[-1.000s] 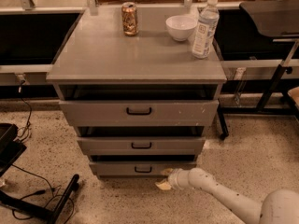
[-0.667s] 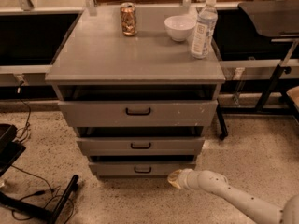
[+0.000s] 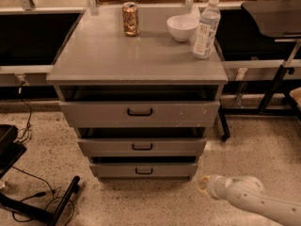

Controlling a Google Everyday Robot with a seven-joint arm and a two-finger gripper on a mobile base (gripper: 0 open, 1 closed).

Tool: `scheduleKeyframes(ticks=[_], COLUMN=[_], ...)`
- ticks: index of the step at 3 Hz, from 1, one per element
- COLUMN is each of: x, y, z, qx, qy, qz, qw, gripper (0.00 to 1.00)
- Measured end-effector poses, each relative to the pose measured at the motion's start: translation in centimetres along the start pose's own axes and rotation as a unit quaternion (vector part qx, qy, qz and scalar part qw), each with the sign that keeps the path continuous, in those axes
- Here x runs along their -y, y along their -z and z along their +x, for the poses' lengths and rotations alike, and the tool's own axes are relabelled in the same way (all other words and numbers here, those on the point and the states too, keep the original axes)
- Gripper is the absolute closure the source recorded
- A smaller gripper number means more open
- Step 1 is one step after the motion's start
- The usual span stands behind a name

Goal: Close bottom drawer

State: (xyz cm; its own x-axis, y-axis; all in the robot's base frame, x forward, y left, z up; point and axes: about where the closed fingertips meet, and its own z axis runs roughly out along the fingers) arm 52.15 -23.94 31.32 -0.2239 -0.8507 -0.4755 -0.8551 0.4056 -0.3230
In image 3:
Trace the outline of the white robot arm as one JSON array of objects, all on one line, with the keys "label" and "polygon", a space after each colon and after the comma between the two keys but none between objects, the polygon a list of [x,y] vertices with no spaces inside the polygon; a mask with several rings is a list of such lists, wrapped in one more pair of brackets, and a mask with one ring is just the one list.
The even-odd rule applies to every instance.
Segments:
[{"label": "white robot arm", "polygon": [[266,195],[263,184],[255,177],[205,175],[198,180],[198,189],[211,199],[227,201],[282,226],[301,226],[301,203]]}]

